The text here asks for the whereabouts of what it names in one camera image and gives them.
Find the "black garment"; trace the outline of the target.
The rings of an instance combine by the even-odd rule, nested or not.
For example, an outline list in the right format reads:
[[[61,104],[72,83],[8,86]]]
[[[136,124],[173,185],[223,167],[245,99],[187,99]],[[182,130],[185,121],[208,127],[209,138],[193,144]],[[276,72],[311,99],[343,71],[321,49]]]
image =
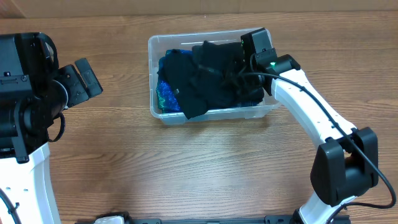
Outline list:
[[[239,101],[263,99],[265,96],[260,78],[247,76],[244,71],[221,80],[198,70],[198,73],[191,78],[190,84],[211,109],[233,108]]]
[[[243,46],[240,42],[214,44],[204,41],[192,47],[193,62],[200,72],[225,80],[247,68]]]
[[[187,119],[201,116],[208,111],[207,102],[199,97],[190,84],[198,73],[193,56],[172,52],[164,60],[162,74],[165,75],[174,96]]]

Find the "blue denim jeans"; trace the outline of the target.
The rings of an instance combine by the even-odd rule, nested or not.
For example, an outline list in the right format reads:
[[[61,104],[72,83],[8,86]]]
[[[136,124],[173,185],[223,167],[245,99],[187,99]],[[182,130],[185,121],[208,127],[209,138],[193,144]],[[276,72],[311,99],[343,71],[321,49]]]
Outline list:
[[[236,104],[236,107],[249,107],[249,106],[257,106],[259,103],[263,101],[262,98],[255,98],[255,99],[245,99],[243,101],[239,101]]]

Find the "sparkly blue fabric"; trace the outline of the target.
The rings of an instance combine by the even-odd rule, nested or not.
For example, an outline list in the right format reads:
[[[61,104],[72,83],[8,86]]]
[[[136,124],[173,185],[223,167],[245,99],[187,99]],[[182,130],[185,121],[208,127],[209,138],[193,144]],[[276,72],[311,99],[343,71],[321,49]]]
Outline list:
[[[191,50],[169,49],[166,51],[165,55],[159,60],[159,70],[157,72],[158,82],[155,90],[157,94],[157,106],[158,109],[162,111],[162,113],[179,113],[182,111],[168,81],[166,80],[165,75],[162,74],[164,60],[166,56],[168,56],[168,54],[171,54],[172,52],[181,52],[182,54],[192,55]]]

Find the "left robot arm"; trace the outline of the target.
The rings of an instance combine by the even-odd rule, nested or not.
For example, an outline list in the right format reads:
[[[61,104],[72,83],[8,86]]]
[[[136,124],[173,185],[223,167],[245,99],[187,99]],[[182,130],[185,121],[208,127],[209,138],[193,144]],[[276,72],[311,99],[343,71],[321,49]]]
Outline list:
[[[59,223],[48,129],[63,112],[102,94],[87,59],[61,67],[42,32],[1,36],[1,222]]]

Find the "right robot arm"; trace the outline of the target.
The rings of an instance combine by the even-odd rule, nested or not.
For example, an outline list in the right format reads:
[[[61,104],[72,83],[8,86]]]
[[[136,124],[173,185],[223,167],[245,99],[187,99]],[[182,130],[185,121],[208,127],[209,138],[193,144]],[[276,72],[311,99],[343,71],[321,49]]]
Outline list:
[[[357,129],[312,87],[300,64],[278,56],[265,28],[241,36],[245,59],[268,95],[282,103],[310,136],[317,152],[310,173],[314,192],[292,215],[268,215],[266,223],[349,223],[336,212],[379,182],[378,142],[370,128]]]

